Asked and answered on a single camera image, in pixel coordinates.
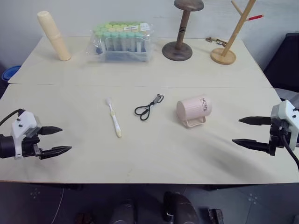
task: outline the wooden base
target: wooden base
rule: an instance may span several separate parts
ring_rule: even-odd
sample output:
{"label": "wooden base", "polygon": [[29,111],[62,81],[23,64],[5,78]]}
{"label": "wooden base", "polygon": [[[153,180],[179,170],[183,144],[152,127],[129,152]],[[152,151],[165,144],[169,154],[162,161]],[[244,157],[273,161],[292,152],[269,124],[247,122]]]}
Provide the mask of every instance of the wooden base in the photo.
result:
{"label": "wooden base", "polygon": [[222,56],[224,48],[216,48],[211,52],[211,58],[213,61],[219,64],[232,64],[236,60],[236,55],[232,51],[228,51],[225,56]]}
{"label": "wooden base", "polygon": [[185,61],[192,56],[192,49],[188,44],[183,43],[181,49],[176,49],[177,42],[170,42],[164,45],[162,53],[165,57],[173,61]]}

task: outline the toothbrush bristles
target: toothbrush bristles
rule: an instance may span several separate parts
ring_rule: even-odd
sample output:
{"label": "toothbrush bristles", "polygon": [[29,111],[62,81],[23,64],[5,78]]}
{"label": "toothbrush bristles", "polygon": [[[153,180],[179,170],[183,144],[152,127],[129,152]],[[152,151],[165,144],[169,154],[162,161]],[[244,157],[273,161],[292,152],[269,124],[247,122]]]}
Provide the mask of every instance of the toothbrush bristles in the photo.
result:
{"label": "toothbrush bristles", "polygon": [[106,103],[107,103],[108,105],[111,104],[111,99],[110,99],[109,97],[106,98]]}

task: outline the robotic arm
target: robotic arm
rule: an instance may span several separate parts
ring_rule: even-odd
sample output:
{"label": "robotic arm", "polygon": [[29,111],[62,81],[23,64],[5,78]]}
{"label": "robotic arm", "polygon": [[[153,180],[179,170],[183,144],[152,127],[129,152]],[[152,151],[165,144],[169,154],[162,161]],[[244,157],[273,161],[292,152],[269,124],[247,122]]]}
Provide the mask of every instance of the robotic arm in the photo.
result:
{"label": "robotic arm", "polygon": [[38,117],[23,109],[10,113],[0,122],[0,126],[16,113],[18,113],[18,118],[12,124],[11,136],[0,134],[0,158],[14,157],[17,160],[27,156],[38,156],[43,160],[71,149],[71,146],[53,147],[47,151],[39,148],[37,146],[40,141],[39,134],[54,134],[62,129],[54,126],[41,126]]}
{"label": "robotic arm", "polygon": [[239,121],[249,125],[270,125],[270,140],[269,143],[261,143],[250,139],[234,139],[234,143],[273,156],[276,147],[285,147],[299,170],[299,160],[293,152],[298,142],[299,112],[288,100],[273,106],[270,117],[246,117]]}

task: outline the beige tube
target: beige tube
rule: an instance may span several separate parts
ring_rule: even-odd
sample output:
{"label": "beige tube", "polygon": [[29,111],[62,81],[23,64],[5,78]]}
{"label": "beige tube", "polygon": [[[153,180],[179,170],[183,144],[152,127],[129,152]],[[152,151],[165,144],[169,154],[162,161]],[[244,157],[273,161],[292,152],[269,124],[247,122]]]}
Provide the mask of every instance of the beige tube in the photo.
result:
{"label": "beige tube", "polygon": [[37,14],[37,18],[54,50],[58,54],[59,59],[62,61],[69,60],[71,55],[66,48],[64,40],[61,37],[52,15],[47,11],[42,11]]}

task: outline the wooden tree stand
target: wooden tree stand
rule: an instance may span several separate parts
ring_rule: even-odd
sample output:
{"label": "wooden tree stand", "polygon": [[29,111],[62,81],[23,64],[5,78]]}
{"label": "wooden tree stand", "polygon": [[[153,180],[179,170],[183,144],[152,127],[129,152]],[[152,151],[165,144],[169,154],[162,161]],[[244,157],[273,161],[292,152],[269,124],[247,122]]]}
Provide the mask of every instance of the wooden tree stand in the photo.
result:
{"label": "wooden tree stand", "polygon": [[232,52],[229,49],[232,46],[233,42],[235,41],[244,22],[263,17],[263,15],[258,15],[258,16],[253,16],[253,17],[247,19],[247,16],[249,15],[256,0],[249,0],[243,13],[240,10],[240,8],[236,5],[234,0],[232,0],[231,2],[234,5],[234,7],[236,8],[236,10],[238,11],[238,13],[241,15],[241,18],[240,18],[237,26],[235,27],[235,30],[234,30],[233,34],[231,35],[226,47],[225,48],[216,48],[211,52],[211,58],[213,59],[213,61],[215,61],[219,64],[232,64],[235,62],[237,57],[234,54],[234,52]]}

